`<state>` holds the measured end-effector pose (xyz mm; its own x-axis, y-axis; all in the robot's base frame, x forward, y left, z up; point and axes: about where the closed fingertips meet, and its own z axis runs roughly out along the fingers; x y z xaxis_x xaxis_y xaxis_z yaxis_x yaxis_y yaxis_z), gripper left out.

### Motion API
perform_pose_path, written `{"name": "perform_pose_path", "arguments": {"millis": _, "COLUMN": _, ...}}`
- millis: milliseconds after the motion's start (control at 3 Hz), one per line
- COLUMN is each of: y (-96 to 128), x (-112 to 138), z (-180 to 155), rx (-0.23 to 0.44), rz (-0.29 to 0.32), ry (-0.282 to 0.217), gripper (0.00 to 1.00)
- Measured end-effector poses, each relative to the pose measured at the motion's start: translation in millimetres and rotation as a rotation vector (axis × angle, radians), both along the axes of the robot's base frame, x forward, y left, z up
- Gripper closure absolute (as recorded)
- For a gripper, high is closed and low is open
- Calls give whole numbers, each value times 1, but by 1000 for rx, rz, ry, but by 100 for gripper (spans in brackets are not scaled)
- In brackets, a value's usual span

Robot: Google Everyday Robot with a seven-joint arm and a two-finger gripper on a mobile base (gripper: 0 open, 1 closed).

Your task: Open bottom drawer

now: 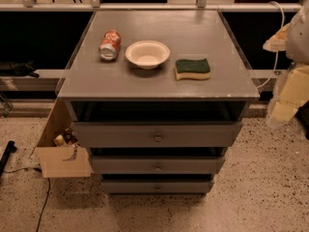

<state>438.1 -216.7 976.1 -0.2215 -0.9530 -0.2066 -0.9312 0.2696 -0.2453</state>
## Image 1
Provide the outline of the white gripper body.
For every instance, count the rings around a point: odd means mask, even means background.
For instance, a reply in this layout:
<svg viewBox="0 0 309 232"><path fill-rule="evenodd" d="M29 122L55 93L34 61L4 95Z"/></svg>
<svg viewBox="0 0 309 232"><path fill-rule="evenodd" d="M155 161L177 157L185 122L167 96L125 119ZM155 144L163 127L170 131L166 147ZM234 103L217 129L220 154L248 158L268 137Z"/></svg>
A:
<svg viewBox="0 0 309 232"><path fill-rule="evenodd" d="M285 84L284 99L295 107L301 107L309 101L309 66L297 63Z"/></svg>

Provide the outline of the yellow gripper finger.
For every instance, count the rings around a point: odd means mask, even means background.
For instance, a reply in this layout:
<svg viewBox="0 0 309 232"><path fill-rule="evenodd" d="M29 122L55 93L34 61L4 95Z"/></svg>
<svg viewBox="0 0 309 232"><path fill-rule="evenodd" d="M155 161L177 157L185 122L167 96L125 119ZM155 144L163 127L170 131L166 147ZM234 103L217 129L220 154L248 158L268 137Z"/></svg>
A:
<svg viewBox="0 0 309 232"><path fill-rule="evenodd" d="M278 52L286 50L287 32L290 24L287 23L280 28L272 37L263 44L263 49L270 52Z"/></svg>
<svg viewBox="0 0 309 232"><path fill-rule="evenodd" d="M268 121L270 123L288 123L298 112L299 107L284 99L285 84L290 71L280 76L275 84L273 98L268 106Z"/></svg>

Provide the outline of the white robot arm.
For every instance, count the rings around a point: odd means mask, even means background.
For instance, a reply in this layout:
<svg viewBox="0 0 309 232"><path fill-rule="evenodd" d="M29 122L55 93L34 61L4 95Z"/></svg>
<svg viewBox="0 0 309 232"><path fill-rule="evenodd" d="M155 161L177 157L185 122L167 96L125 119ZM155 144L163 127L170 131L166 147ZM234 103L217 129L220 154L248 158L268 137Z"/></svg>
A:
<svg viewBox="0 0 309 232"><path fill-rule="evenodd" d="M267 111L272 126L287 124L309 102L309 0L289 23L263 45L270 52L285 51L294 67L279 77Z"/></svg>

